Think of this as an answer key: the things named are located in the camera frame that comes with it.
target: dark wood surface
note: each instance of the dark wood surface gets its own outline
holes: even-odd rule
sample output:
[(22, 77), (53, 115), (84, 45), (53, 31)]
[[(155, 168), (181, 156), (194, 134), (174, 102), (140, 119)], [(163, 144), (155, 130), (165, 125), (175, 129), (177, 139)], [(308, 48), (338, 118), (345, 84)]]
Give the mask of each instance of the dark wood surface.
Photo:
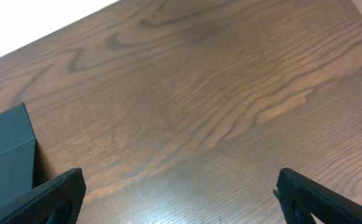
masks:
[(346, 0), (123, 0), (0, 58), (79, 223), (282, 222), (290, 167), (362, 204), (362, 17)]

